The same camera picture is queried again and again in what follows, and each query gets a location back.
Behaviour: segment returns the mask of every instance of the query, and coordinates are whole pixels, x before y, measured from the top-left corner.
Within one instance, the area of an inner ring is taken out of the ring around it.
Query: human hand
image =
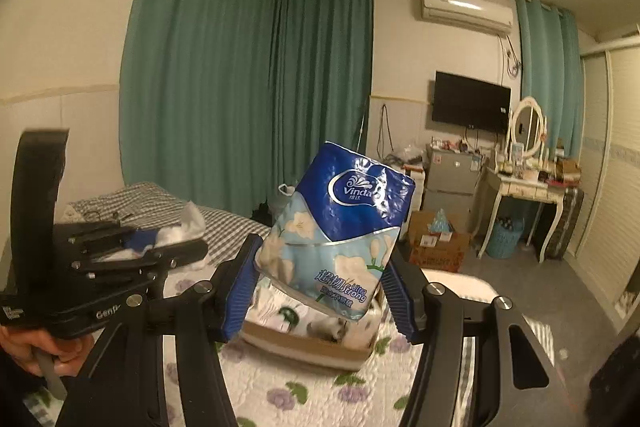
[[[75,377],[93,346],[94,338],[91,335],[66,341],[55,339],[44,329],[22,330],[0,326],[0,347],[21,368],[37,377],[42,376],[42,371],[34,357],[33,347],[57,357],[54,359],[54,370],[58,375]]]

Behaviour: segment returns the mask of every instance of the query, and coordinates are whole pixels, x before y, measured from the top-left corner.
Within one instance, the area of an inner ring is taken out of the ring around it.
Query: vanity table
[[[531,243],[531,237],[536,230],[538,225],[538,221],[540,220],[540,214],[542,213],[542,207],[545,203],[555,203],[556,204],[556,217],[551,223],[551,227],[549,228],[549,232],[546,234],[545,242],[542,244],[542,249],[540,250],[540,263],[545,260],[545,250],[546,245],[548,245],[551,236],[553,235],[558,222],[560,221],[560,217],[562,216],[562,201],[564,200],[564,187],[556,187],[553,185],[548,185],[543,182],[534,182],[527,180],[520,180],[514,178],[512,176],[504,176],[503,174],[498,174],[493,172],[490,169],[486,169],[486,175],[484,179],[484,190],[481,187],[481,195],[479,201],[480,214],[478,216],[478,222],[476,223],[476,229],[473,231],[472,237],[478,235],[480,225],[482,223],[482,209],[484,208],[484,202],[486,201],[487,192],[493,188],[497,191],[494,201],[494,209],[491,212],[491,218],[489,219],[489,228],[487,229],[486,237],[484,238],[484,243],[478,252],[478,259],[484,255],[484,250],[486,249],[487,244],[489,243],[489,238],[491,237],[492,230],[494,229],[495,218],[498,215],[498,208],[500,207],[500,201],[504,196],[511,196],[513,198],[517,198],[519,200],[529,200],[529,201],[537,201],[538,211],[536,212],[536,219],[531,227],[531,231],[529,232],[529,237],[527,239],[527,246]]]

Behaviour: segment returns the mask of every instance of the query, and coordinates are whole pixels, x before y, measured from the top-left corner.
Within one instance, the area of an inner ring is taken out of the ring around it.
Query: wall baseboard stripe
[[[78,94],[82,92],[117,91],[118,84],[95,84],[94,86],[73,86],[73,87],[51,87],[40,91],[33,91],[23,94],[15,94],[0,98],[0,105],[11,105],[12,103],[25,102],[38,98],[49,98],[51,96],[63,96],[65,94]]]
[[[419,103],[420,105],[429,105],[424,100],[417,100],[416,98],[403,98],[401,96],[385,96],[383,94],[370,94],[369,98],[378,98],[380,100],[394,100],[395,102],[412,102]]]

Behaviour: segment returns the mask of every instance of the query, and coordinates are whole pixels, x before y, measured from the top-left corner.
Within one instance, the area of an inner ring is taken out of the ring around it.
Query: black tv screen
[[[431,120],[506,134],[510,100],[509,87],[437,71]]]

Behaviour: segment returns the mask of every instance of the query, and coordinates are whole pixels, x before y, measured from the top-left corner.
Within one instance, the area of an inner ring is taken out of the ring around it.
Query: cardboard box on floor
[[[464,220],[455,214],[447,214],[452,233],[430,232],[436,212],[420,210],[412,212],[409,220],[409,243],[411,244],[410,263],[421,268],[457,272],[465,257],[465,251],[471,241],[471,234],[455,232],[464,230]]]

